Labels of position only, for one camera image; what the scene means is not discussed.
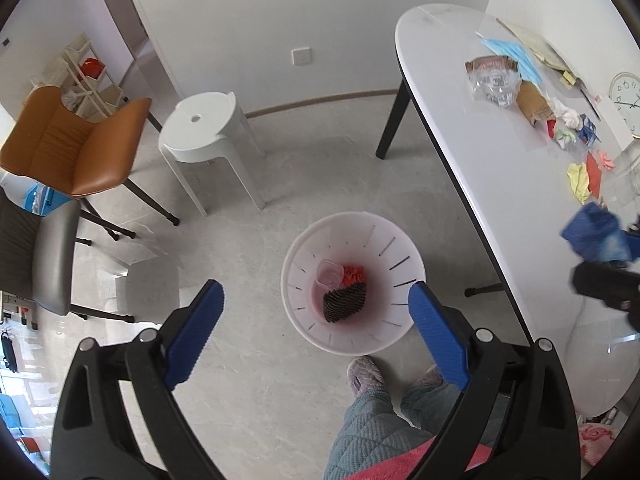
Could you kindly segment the blue face mask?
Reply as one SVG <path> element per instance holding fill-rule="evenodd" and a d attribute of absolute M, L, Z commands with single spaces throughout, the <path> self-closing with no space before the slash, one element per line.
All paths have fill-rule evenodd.
<path fill-rule="evenodd" d="M 528 51 L 519 43 L 511 40 L 500 40 L 495 38 L 486 38 L 479 32 L 478 38 L 486 48 L 491 50 L 493 54 L 504 55 L 518 63 L 518 73 L 523 80 L 540 86 L 542 84 L 541 74 L 533 58 Z"/>

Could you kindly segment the blue white crumpled carton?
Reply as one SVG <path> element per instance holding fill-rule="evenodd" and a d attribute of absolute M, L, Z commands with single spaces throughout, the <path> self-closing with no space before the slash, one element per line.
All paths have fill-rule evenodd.
<path fill-rule="evenodd" d="M 591 148 L 593 144 L 600 141 L 596 125 L 586 114 L 581 114 L 580 118 L 582 118 L 582 128 L 578 131 L 578 138 L 587 148 Z"/>

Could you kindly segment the blue wrapper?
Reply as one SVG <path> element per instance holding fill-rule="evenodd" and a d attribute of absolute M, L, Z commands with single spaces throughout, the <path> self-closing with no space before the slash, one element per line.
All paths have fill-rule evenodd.
<path fill-rule="evenodd" d="M 626 266 L 639 259 L 639 237 L 624 231 L 620 219 L 597 203 L 582 206 L 561 236 L 585 261 Z"/>

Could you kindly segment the black foam net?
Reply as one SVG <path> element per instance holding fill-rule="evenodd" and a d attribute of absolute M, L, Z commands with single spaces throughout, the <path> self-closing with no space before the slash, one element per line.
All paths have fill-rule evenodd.
<path fill-rule="evenodd" d="M 328 323 L 337 323 L 359 313 L 366 305 L 367 284 L 354 283 L 349 286 L 330 290 L 323 296 L 324 319 Z"/>

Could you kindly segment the white rectangular box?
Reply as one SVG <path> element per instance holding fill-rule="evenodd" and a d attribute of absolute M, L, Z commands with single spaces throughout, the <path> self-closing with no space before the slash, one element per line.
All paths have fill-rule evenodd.
<path fill-rule="evenodd" d="M 620 150 L 625 151 L 634 142 L 634 137 L 622 115 L 608 96 L 596 96 L 596 103 L 599 114 L 610 128 Z"/>

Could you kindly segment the open notebook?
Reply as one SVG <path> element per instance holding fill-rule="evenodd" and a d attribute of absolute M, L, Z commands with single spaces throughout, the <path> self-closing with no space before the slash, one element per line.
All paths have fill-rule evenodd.
<path fill-rule="evenodd" d="M 525 27 L 500 20 L 500 18 L 497 18 L 497 22 L 514 37 L 518 38 L 518 40 L 538 58 L 538 61 L 545 66 L 558 72 L 570 72 L 572 70 L 559 52 L 555 50 L 552 44 L 545 40 L 543 36 Z"/>

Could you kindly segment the clear plastic cup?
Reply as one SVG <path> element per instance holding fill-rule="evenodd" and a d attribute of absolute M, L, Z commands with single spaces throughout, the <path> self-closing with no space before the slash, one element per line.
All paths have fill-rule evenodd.
<path fill-rule="evenodd" d="M 322 260 L 316 271 L 316 283 L 326 290 L 338 289 L 342 286 L 344 266 L 332 260 Z"/>

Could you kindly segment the green crumpled paper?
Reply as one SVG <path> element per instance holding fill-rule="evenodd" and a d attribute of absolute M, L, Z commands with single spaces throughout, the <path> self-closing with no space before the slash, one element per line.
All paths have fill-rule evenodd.
<path fill-rule="evenodd" d="M 574 130 L 558 129 L 554 132 L 553 140 L 565 151 L 570 145 L 577 141 L 577 134 Z"/>

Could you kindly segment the orange red crumpled paper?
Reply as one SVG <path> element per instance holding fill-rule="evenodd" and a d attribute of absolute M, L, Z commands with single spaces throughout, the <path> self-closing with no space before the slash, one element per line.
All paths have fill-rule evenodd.
<path fill-rule="evenodd" d="M 588 176 L 588 190 L 593 198 L 600 197 L 602 170 L 597 159 L 590 152 L 586 157 L 586 170 Z"/>

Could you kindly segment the yellow sticky notes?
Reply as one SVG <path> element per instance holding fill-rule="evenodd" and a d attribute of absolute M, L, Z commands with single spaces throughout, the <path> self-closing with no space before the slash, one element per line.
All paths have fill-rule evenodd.
<path fill-rule="evenodd" d="M 564 70 L 564 72 L 562 73 L 562 77 L 565 80 L 565 82 L 569 84 L 571 87 L 574 87 L 574 85 L 577 84 L 578 78 L 568 70 Z"/>

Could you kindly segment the blue tissue pack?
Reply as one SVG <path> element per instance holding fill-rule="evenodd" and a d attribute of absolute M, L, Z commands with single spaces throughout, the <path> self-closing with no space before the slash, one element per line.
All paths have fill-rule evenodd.
<path fill-rule="evenodd" d="M 70 198 L 41 183 L 37 183 L 27 192 L 23 208 L 38 216 L 46 216 L 51 211 L 68 203 Z"/>

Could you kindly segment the pink paper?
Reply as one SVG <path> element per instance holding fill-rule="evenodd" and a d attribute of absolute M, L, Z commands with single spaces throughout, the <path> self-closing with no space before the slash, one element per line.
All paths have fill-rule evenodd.
<path fill-rule="evenodd" d="M 596 151 L 596 156 L 597 156 L 597 160 L 600 164 L 600 166 L 606 170 L 606 171 L 613 171 L 615 169 L 615 164 L 612 161 L 612 159 L 610 159 L 608 157 L 608 154 L 606 154 L 606 151 L 603 150 L 597 150 Z"/>

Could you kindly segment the clear plastic wrapper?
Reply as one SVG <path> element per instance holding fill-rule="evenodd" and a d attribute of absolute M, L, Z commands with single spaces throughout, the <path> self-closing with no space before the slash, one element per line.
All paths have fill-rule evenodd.
<path fill-rule="evenodd" d="M 506 55 L 487 55 L 465 63 L 474 98 L 509 107 L 518 96 L 522 77 L 518 62 Z"/>

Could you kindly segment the orange leather chair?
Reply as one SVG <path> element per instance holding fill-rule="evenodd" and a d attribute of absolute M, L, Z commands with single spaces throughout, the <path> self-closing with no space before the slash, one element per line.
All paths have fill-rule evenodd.
<path fill-rule="evenodd" d="M 149 98 L 134 100 L 102 122 L 89 122 L 64 106 L 60 88 L 38 88 L 2 145 L 1 168 L 78 200 L 81 218 L 102 226 L 114 240 L 136 233 L 101 218 L 88 198 L 121 185 L 178 226 L 178 217 L 130 179 L 145 124 L 160 125 L 151 104 Z"/>

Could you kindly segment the round wall clock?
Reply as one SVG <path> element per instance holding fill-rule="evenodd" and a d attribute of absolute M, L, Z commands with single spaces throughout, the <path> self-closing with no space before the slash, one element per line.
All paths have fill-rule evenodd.
<path fill-rule="evenodd" d="M 634 140 L 640 133 L 640 78 L 629 72 L 618 73 L 611 81 L 608 96 L 623 117 Z"/>

